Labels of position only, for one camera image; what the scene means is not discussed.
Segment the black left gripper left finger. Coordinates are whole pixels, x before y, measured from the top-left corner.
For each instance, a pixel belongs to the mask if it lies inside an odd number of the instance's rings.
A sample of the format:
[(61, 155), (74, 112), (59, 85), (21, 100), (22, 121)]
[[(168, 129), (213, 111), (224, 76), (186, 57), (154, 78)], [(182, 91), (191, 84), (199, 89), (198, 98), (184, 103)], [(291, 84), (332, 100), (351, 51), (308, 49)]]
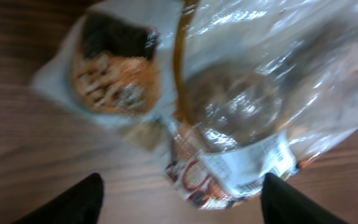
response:
[(104, 181), (92, 173), (13, 224), (97, 224), (104, 200)]

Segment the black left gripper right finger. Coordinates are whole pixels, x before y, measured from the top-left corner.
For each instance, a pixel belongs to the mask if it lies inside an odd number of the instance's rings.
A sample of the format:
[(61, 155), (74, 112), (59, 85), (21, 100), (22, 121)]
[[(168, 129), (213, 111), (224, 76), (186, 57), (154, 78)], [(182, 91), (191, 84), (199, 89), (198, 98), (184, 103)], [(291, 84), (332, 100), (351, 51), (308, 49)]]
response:
[(273, 173), (260, 196), (265, 224), (346, 224)]

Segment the beige nut snack bag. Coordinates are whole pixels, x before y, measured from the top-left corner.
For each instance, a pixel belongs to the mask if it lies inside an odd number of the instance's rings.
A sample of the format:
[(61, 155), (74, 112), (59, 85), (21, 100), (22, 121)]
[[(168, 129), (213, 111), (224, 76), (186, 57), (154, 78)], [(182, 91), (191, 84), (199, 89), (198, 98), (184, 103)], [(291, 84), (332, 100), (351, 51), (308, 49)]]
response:
[(32, 87), (233, 207), (358, 130), (358, 1), (103, 1)]

